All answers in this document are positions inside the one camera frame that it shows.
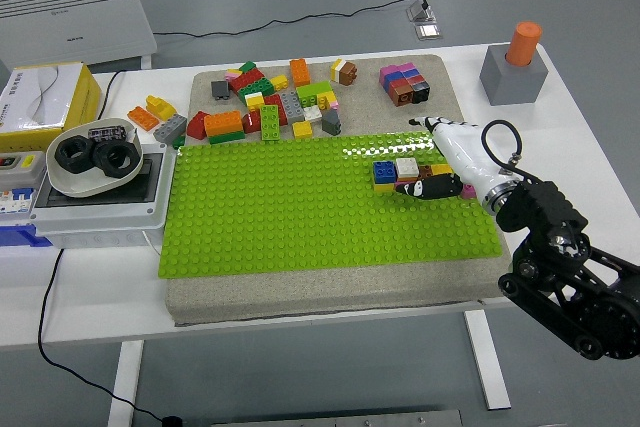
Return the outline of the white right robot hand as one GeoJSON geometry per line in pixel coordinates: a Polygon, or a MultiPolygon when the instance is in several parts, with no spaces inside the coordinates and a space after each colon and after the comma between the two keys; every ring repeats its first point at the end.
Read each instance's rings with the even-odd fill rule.
{"type": "Polygon", "coordinates": [[[482,146],[479,126],[443,117],[416,117],[410,119],[409,124],[428,129],[453,174],[438,174],[399,184],[395,187],[396,192],[420,200],[433,200],[458,196],[465,185],[471,185],[480,202],[489,204],[515,188],[514,178],[501,174],[500,167],[482,146]]]}

